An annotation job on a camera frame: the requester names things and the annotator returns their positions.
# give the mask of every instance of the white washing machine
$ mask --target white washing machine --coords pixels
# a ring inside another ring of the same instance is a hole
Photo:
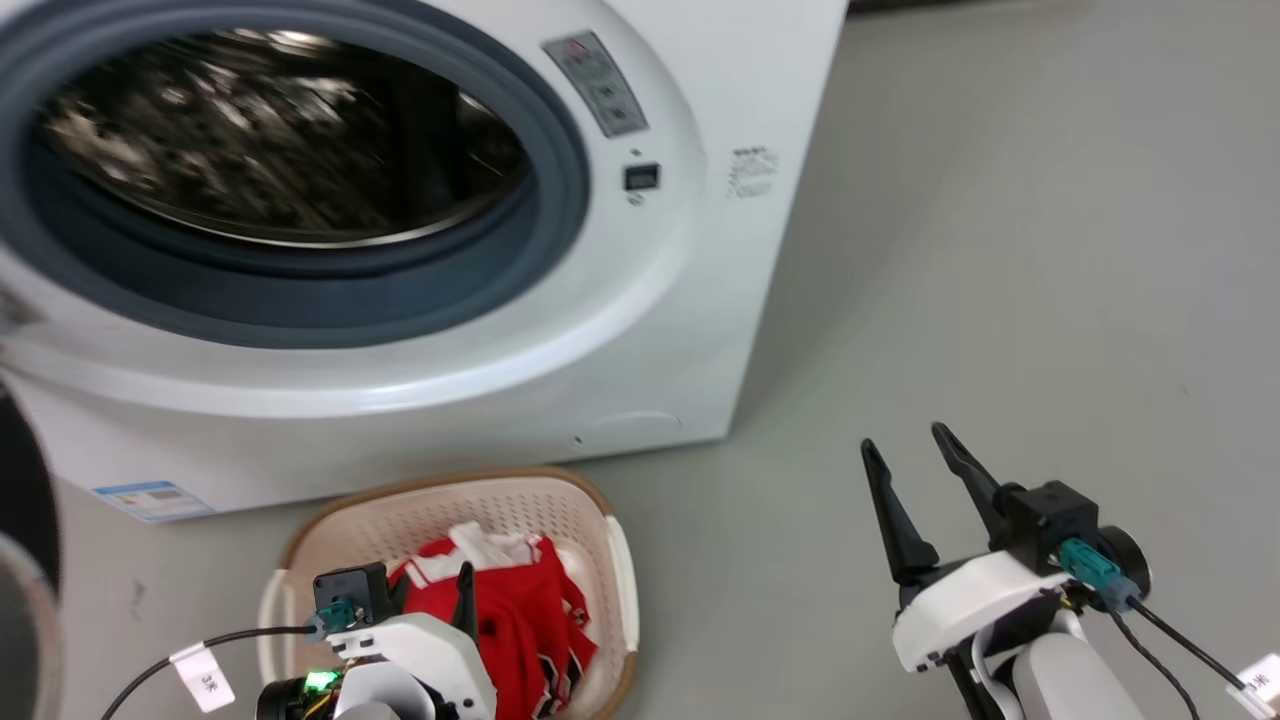
[[[4,5],[3,378],[152,521],[723,437],[845,12]]]

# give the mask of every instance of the white tag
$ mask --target white tag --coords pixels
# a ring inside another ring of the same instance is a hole
[[[1226,692],[1240,701],[1253,717],[1258,720],[1275,717],[1275,705],[1280,700],[1280,656],[1268,655],[1235,676],[1244,682],[1247,688],[1239,692],[1228,685]]]
[[[187,650],[169,656],[174,669],[182,682],[187,684],[191,697],[196,698],[201,712],[212,712],[219,707],[225,707],[236,702],[236,693],[232,692],[227,675],[218,666],[218,659],[205,647],[197,643]]]

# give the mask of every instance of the control button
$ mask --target control button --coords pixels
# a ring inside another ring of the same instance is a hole
[[[586,49],[586,45],[572,38],[564,41],[564,59],[576,65],[593,60],[591,51]]]
[[[591,97],[595,99],[596,102],[603,102],[613,100],[618,95],[618,88],[612,82],[602,82],[593,86],[590,92]]]
[[[658,187],[658,178],[662,174],[662,165],[649,163],[648,165],[631,165],[622,174],[622,187],[625,190],[654,190]]]

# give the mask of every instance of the black cable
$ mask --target black cable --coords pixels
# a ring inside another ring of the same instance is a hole
[[[1166,635],[1174,638],[1174,641],[1178,642],[1178,644],[1185,647],[1187,651],[1194,655],[1201,662],[1212,667],[1213,671],[1221,675],[1224,679],[1226,679],[1226,682],[1230,683],[1233,688],[1243,691],[1244,688],[1248,687],[1244,684],[1243,680],[1235,676],[1235,673],[1231,673],[1230,670],[1224,667],[1222,664],[1219,662],[1217,660],[1213,660],[1213,657],[1210,653],[1204,652],[1203,650],[1199,648],[1199,646],[1187,639],[1181,633],[1175,630],[1172,625],[1165,623],[1160,618],[1160,615],[1152,612],[1151,609],[1143,605],[1140,600],[1138,600],[1137,597],[1130,597],[1128,602],[1129,607],[1133,607],[1134,610],[1138,611],[1138,615],[1142,615],[1152,625],[1160,628]]]
[[[205,641],[205,647],[216,647],[216,646],[225,644],[225,643],[229,643],[229,642],[233,642],[233,641],[243,641],[243,639],[248,639],[248,638],[261,638],[261,637],[268,637],[268,635],[306,635],[306,634],[310,634],[312,632],[314,632],[314,628],[311,628],[311,626],[300,626],[300,628],[256,628],[253,630],[241,630],[238,633],[227,633],[225,635],[218,635],[214,639]],[[124,705],[124,701],[128,700],[128,697],[131,694],[133,694],[133,691],[138,689],[142,685],[142,683],[147,682],[148,679],[151,679],[152,675],[155,675],[156,673],[164,670],[169,665],[170,665],[169,659],[165,657],[160,662],[156,662],[151,667],[147,667],[146,670],[143,670],[141,675],[138,675],[137,678],[134,678],[132,683],[129,683],[128,685],[124,687],[123,691],[120,691],[120,694],[115,696],[115,700],[106,708],[106,712],[102,714],[102,720],[111,720],[111,716],[114,716],[115,711],[119,710],[122,705]]]
[[[960,653],[947,653],[947,670],[951,671],[951,679],[955,680],[956,689],[960,691],[960,697],[964,698],[964,706],[969,711],[969,717],[973,720],[991,717],[991,714],[982,705],[982,696],[978,694],[978,687],[973,684],[973,675],[969,674],[969,669],[965,666],[964,660],[961,660]]]
[[[1192,720],[1199,720],[1199,712],[1196,710],[1196,701],[1192,700],[1192,694],[1187,692],[1187,688],[1184,688],[1183,684],[1178,682],[1178,678],[1174,676],[1174,674],[1169,670],[1169,667],[1165,667],[1165,665],[1160,660],[1157,660],[1156,656],[1152,655],[1149,650],[1147,650],[1146,647],[1143,647],[1140,642],[1138,642],[1138,635],[1133,634],[1133,630],[1129,629],[1129,625],[1125,624],[1124,618],[1121,618],[1119,612],[1108,609],[1107,614],[1111,615],[1111,619],[1115,620],[1116,626],[1120,628],[1121,633],[1124,633],[1124,637],[1126,641],[1129,641],[1129,644],[1132,644],[1133,648],[1138,651],[1138,655],[1146,657],[1147,662],[1151,662],[1152,667],[1158,670],[1160,674],[1164,675],[1166,680],[1169,680],[1170,685],[1174,685],[1174,689],[1178,691],[1178,694],[1183,696],[1183,702],[1187,703],[1187,710],[1190,711]]]

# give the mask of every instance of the wire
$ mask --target wire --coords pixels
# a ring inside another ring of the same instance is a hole
[[[216,638],[205,641],[205,647],[216,647],[234,641],[242,641],[247,638],[260,638],[266,635],[306,635],[311,634],[311,632],[312,632],[311,626],[256,628],[252,630],[241,630],[238,633],[228,633],[225,635],[218,635]],[[141,675],[134,678],[132,683],[129,683],[128,685],[124,687],[123,691],[120,691],[120,694],[115,696],[115,700],[111,702],[110,706],[108,706],[106,712],[102,714],[102,720],[111,720],[111,717],[115,715],[115,711],[119,710],[122,705],[124,705],[124,701],[128,700],[131,694],[133,694],[133,691],[138,689],[142,685],[142,683],[147,682],[148,679],[151,679],[152,675],[164,670],[169,665],[172,665],[172,662],[166,657],[160,662],[156,662],[151,667],[143,670]]]
[[[1172,625],[1170,625],[1169,623],[1165,623],[1160,618],[1160,615],[1156,615],[1155,612],[1152,612],[1151,609],[1147,607],[1146,605],[1143,605],[1140,600],[1138,600],[1137,597],[1130,597],[1128,600],[1128,603],[1129,603],[1129,607],[1133,607],[1134,610],[1138,611],[1138,615],[1142,615],[1152,625],[1155,625],[1155,626],[1160,628],[1161,630],[1164,630],[1164,633],[1166,635],[1174,638],[1174,641],[1178,642],[1178,644],[1180,644],[1184,648],[1187,648],[1187,651],[1190,652],[1192,655],[1194,655],[1201,662],[1203,662],[1204,665],[1208,665],[1210,667],[1212,667],[1213,671],[1217,673],[1219,675],[1221,675],[1224,679],[1226,679],[1226,682],[1230,683],[1233,688],[1235,688],[1238,691],[1243,691],[1244,688],[1248,687],[1248,685],[1244,684],[1243,680],[1240,680],[1239,678],[1235,676],[1235,673],[1231,673],[1230,670],[1228,670],[1226,667],[1224,667],[1222,664],[1219,662],[1217,660],[1213,660],[1213,657],[1210,653],[1204,652],[1203,650],[1199,648],[1199,646],[1197,646],[1192,641],[1187,639],[1187,637],[1183,635],[1181,633],[1179,633],[1178,630],[1175,630],[1172,628]]]
[[[1133,630],[1129,628],[1129,625],[1125,624],[1124,618],[1121,618],[1119,612],[1108,609],[1107,615],[1111,615],[1111,619],[1115,620],[1116,626],[1120,628],[1121,633],[1124,633],[1124,637],[1126,641],[1129,641],[1129,644],[1132,644],[1133,648],[1138,651],[1138,655],[1146,657],[1147,662],[1151,662],[1152,667],[1158,670],[1160,674],[1164,675],[1166,680],[1169,680],[1170,685],[1174,685],[1174,689],[1178,691],[1178,694],[1183,696],[1183,702],[1187,703],[1187,710],[1190,711],[1192,720],[1199,720],[1199,711],[1196,710],[1196,701],[1192,700],[1192,694],[1187,692],[1187,688],[1184,688],[1181,683],[1178,682],[1178,678],[1174,676],[1174,674],[1169,670],[1169,667],[1165,667],[1165,665],[1160,660],[1157,660],[1156,656],[1152,655],[1149,650],[1143,647],[1143,644],[1138,641],[1138,635],[1133,634]]]
[[[315,717],[315,714],[319,712],[332,700],[333,700],[333,693],[326,693],[324,697],[315,701],[315,703],[312,703],[311,707],[308,707],[307,711],[302,714],[302,720],[311,720],[312,717]]]

